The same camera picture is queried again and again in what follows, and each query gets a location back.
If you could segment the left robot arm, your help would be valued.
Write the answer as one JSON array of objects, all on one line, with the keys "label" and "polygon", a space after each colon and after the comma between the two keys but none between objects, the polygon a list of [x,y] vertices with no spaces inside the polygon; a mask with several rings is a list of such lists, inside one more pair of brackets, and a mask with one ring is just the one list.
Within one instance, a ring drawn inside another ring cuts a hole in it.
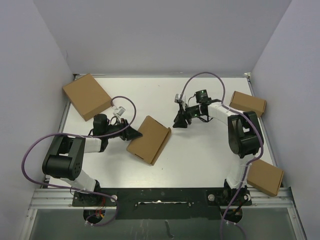
[{"label": "left robot arm", "polygon": [[141,138],[143,134],[132,128],[124,118],[118,117],[115,124],[111,124],[107,115],[102,113],[94,116],[91,132],[88,137],[56,135],[43,160],[42,172],[64,181],[70,189],[79,192],[89,205],[95,206],[102,199],[101,187],[83,170],[84,155],[104,152],[109,139],[131,141]]}]

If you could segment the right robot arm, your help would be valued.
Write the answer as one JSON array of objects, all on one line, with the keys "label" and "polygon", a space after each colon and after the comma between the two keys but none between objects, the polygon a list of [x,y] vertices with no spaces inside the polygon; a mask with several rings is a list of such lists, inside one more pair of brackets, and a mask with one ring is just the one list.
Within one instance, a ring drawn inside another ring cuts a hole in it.
[{"label": "right robot arm", "polygon": [[192,119],[203,122],[218,120],[227,126],[228,145],[233,154],[239,157],[231,165],[230,172],[224,181],[222,192],[223,200],[232,205],[246,196],[247,162],[253,159],[264,144],[258,116],[254,111],[238,111],[225,106],[221,100],[208,97],[207,91],[199,90],[194,94],[196,105],[189,106],[179,94],[175,95],[174,102],[179,110],[173,120],[174,128],[187,128]]}]

